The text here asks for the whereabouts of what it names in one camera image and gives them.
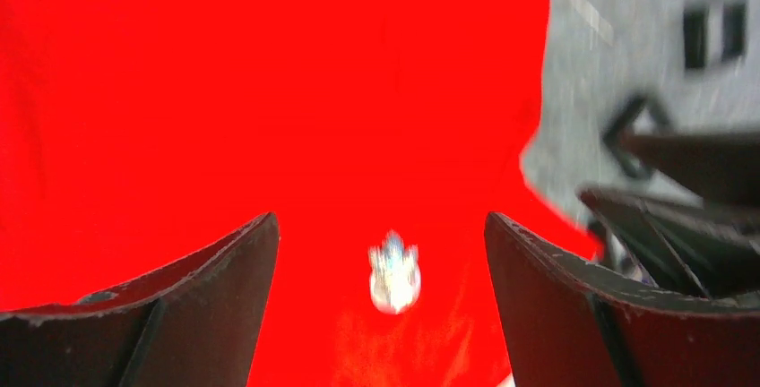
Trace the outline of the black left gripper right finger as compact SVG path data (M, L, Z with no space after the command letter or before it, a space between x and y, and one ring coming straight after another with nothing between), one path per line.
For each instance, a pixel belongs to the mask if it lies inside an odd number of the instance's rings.
M758 385L757 309L625 278L497 212L485 245L518 385Z

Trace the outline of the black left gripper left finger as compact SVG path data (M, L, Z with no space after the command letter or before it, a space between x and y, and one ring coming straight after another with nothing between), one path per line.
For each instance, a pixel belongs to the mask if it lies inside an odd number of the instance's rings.
M2 385L245 385L279 242L267 213L74 304L2 313Z

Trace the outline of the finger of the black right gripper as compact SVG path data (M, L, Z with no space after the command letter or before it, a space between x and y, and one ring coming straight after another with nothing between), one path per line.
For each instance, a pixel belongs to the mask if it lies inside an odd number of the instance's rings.
M609 187L579 198L659 288L725 298L759 289L759 211L689 205Z
M759 133L665 133L628 140L634 155L709 202L759 205Z

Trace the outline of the red garment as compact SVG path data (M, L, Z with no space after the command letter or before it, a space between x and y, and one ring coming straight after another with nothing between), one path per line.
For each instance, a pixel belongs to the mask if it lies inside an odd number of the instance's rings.
M496 386L501 211L589 257L525 183L549 0L1 0L1 307L70 304L265 212L252 386ZM368 250L419 249L384 314Z

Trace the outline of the black square frame box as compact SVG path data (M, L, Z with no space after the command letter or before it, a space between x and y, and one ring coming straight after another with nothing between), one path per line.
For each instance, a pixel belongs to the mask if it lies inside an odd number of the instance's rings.
M634 155L628 140L636 136L665 134L673 128L669 112L657 95L635 91L610 118L600 138L607 153L627 179L646 182L652 178L654 169Z

